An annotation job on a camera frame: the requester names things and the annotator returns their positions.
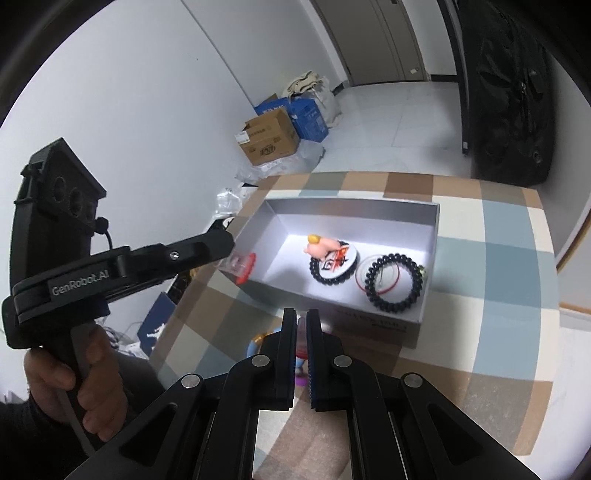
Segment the red-rimmed round pin badge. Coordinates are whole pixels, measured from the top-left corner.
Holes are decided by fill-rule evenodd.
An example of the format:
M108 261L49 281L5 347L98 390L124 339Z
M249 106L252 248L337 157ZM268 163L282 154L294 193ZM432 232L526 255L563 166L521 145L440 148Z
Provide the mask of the red-rimmed round pin badge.
M400 293L403 297L390 300L390 303L402 303L407 299L417 302L426 285L419 266L403 254L372 255L356 267L353 279L367 297L382 298L390 293Z

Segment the brown cardboard box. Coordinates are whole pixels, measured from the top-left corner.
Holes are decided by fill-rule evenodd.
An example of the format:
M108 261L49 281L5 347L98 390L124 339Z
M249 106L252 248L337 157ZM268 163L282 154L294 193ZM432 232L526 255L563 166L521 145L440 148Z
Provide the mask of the brown cardboard box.
M283 107L247 121L235 140L253 166L293 155L301 142Z

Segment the navy Jordan shoe box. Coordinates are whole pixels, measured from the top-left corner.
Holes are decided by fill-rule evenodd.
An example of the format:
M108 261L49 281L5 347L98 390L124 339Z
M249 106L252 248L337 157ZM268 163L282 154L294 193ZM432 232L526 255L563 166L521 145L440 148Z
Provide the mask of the navy Jordan shoe box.
M147 357L152 354L153 348L174 312L175 307L176 304L169 296L161 292L141 323L137 332L137 338L141 351Z

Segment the blue cardboard box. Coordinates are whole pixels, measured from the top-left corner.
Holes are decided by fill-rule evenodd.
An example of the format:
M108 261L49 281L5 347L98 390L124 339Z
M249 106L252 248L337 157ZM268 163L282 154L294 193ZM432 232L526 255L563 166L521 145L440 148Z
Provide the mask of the blue cardboard box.
M254 108L256 114L270 110L284 108L290 116L295 131L303 140L322 143L329 135L329 128L325 124L324 117L312 99L304 97L277 97L276 95L267 98Z

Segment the checkered table mat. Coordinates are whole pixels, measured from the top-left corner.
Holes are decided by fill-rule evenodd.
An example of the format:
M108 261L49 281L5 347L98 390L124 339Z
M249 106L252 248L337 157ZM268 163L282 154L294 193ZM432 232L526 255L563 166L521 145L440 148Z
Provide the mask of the checkered table mat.
M346 353L375 371L421 375L513 455L531 453L556 372L559 292L539 194L484 180L338 172L263 180L232 222L256 252L249 281L201 268L150 356L164 385L249 357L283 309L315 309ZM425 269L418 302L377 311L363 278L315 282L308 234L356 246L360 269L401 253Z

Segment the silver phone box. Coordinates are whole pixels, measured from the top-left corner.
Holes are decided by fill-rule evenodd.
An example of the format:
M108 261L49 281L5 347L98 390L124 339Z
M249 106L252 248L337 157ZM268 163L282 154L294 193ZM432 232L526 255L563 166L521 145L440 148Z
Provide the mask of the silver phone box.
M317 309L329 329L416 346L440 209L392 199L271 199L218 268L256 301Z

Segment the black coat rack stand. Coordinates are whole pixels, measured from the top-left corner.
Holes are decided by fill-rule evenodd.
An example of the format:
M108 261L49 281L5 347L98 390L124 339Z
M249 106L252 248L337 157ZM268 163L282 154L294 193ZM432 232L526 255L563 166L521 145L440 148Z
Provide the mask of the black coat rack stand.
M437 4L448 34L456 68L456 77L460 95L462 152L465 155L468 155L470 153L471 143L470 91L458 2L453 0L438 0Z

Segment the black hanging backpack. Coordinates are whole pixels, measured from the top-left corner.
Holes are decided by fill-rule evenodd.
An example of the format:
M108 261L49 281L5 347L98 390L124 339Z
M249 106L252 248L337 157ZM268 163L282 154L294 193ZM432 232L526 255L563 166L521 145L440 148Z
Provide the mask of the black hanging backpack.
M522 187L545 182L555 145L546 48L490 1L460 1L458 15L477 177Z

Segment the white China flag badge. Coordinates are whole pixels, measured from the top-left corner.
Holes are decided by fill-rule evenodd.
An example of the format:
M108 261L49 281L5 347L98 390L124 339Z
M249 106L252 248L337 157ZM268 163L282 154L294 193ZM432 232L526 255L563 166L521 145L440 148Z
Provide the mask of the white China flag badge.
M353 276L358 267L360 254L355 246L341 241L342 248L332 252L325 260L311 258L308 270L311 277L325 286L342 284Z

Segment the grey plastic mailer bag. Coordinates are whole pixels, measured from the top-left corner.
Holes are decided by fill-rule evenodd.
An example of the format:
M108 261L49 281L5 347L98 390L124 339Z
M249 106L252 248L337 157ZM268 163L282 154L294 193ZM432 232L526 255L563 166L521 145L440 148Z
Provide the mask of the grey plastic mailer bag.
M301 140L297 152L293 155L263 163L259 166L240 167L235 179L246 184L257 185L259 181L273 176L311 173L321 162L324 155L325 148L321 143Z

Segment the grey door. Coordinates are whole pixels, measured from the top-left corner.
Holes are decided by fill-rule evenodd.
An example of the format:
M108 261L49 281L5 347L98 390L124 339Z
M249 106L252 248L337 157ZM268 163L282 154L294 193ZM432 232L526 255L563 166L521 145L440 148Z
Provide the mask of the grey door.
M312 5L328 31L351 85L428 79L403 2L318 0Z

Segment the crumpled clear plastic bag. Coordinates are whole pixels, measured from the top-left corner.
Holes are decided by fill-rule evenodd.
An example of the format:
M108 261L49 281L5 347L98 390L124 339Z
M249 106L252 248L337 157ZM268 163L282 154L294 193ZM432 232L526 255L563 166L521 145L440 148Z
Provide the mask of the crumpled clear plastic bag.
M235 189L225 189L216 196L216 209L214 213L215 219L224 219L233 217L242 207L245 206L247 200L256 192L256 186L240 186Z

